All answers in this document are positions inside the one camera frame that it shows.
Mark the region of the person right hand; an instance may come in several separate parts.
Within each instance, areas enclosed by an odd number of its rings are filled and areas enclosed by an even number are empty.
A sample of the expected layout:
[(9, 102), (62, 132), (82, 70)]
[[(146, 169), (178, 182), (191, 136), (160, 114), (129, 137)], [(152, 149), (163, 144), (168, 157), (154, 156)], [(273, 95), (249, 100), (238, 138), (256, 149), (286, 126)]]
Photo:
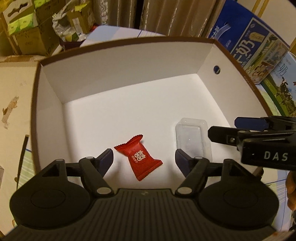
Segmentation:
[(295, 183), (295, 171), (290, 171), (288, 173), (285, 186), (287, 189), (287, 205), (289, 209), (295, 211), (296, 209), (296, 183)]

